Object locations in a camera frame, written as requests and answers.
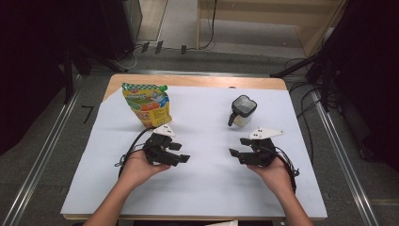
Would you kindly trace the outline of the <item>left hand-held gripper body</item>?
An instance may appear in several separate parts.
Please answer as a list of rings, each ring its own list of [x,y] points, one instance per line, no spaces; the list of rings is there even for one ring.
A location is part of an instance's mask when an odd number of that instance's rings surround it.
[[[175,133],[168,123],[153,130],[151,136],[146,140],[143,146],[146,158],[151,164],[157,162],[168,166],[177,165],[176,154],[167,152],[167,148],[172,143],[172,138],[174,136]]]

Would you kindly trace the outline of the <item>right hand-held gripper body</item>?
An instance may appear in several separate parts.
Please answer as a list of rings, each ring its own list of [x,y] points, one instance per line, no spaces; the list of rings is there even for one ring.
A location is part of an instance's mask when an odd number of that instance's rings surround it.
[[[281,156],[276,151],[277,147],[271,138],[283,135],[280,130],[258,127],[249,136],[249,147],[253,151],[253,158],[248,162],[250,166],[269,166],[276,158]]]

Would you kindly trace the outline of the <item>yellow spouted refill pouch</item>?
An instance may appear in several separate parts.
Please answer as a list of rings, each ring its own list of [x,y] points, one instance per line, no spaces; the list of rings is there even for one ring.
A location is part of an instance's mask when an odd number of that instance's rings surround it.
[[[123,83],[121,88],[128,106],[146,128],[172,121],[167,85]]]

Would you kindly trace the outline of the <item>person's right hand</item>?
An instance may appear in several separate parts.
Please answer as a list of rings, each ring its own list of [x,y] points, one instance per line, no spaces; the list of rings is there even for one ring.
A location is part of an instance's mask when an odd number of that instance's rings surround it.
[[[280,159],[275,158],[267,167],[248,166],[248,168],[258,174],[277,197],[294,194],[290,176]]]

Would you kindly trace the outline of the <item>person's left hand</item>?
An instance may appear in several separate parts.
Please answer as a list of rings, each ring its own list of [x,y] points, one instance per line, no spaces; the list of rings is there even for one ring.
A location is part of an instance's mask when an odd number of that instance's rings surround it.
[[[148,162],[143,151],[132,153],[124,165],[118,183],[125,188],[133,190],[149,180],[153,175],[169,170],[170,166],[159,164],[152,165]]]

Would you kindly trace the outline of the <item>black stand leg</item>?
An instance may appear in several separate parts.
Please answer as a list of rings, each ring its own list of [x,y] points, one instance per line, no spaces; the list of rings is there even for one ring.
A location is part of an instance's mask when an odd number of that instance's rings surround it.
[[[313,55],[307,58],[302,59],[301,61],[297,62],[293,66],[286,68],[285,70],[278,72],[278,73],[271,73],[271,78],[283,78],[284,76],[293,73],[299,69],[306,67],[307,65],[313,63],[313,61],[317,58],[317,55]]]

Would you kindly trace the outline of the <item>black metal stand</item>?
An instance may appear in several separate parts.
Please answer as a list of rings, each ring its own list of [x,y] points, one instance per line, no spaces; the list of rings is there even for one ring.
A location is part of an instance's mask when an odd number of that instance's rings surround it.
[[[71,43],[65,46],[63,51],[64,56],[64,82],[65,82],[65,98],[64,104],[68,104],[74,94],[73,78],[72,78],[72,66],[75,66],[78,72],[89,75],[91,72],[91,66],[87,61],[87,57],[94,59],[95,61],[103,64],[105,67],[113,72],[122,72],[122,68],[117,66],[115,63],[107,61],[104,57],[96,54],[89,48]]]

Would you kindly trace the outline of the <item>light wooden shelf unit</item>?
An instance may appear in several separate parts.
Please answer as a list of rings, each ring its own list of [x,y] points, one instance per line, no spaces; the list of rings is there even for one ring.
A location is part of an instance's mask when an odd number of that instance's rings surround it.
[[[262,24],[293,25],[307,57],[322,45],[327,31],[343,15],[348,0],[197,0],[196,46],[200,47],[201,19],[215,18]]]

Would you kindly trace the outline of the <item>black cabinet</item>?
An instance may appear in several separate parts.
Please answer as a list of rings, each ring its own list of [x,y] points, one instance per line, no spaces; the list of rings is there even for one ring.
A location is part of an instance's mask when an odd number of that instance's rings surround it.
[[[139,0],[100,0],[110,40],[107,53],[121,60],[136,47],[143,15]]]

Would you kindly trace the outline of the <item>dark curtain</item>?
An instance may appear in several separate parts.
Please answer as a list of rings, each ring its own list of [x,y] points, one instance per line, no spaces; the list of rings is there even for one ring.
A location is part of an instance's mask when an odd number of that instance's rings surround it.
[[[325,49],[365,158],[399,171],[399,0],[348,0]]]
[[[23,138],[65,88],[66,45],[90,0],[0,0],[0,155]]]

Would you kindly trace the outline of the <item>metal floor rail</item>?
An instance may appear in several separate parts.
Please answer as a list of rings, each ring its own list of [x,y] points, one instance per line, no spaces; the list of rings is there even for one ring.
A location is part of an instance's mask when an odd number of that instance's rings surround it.
[[[186,71],[156,71],[136,70],[127,72],[93,71],[90,75],[112,76],[114,74],[146,74],[146,75],[190,75],[190,76],[222,76],[222,77],[250,77],[250,78],[271,78],[266,73],[224,73],[224,72],[186,72]]]
[[[357,206],[360,217],[364,226],[380,226],[373,206],[368,199],[366,192],[356,174],[353,165],[346,153],[346,149],[339,136],[337,128],[329,112],[326,112],[321,104],[317,104],[317,111],[321,118],[322,124],[327,132],[328,139],[332,145],[333,151],[340,164],[348,188],[352,195],[355,205]]]
[[[27,174],[22,186],[19,188],[16,198],[8,210],[8,214],[6,215],[1,226],[18,226],[24,210],[37,187],[40,177],[63,131],[66,121],[73,111],[78,95],[79,92],[76,91],[72,95],[71,99],[62,106],[49,135],[45,139],[45,142],[42,145],[40,152],[31,170]]]

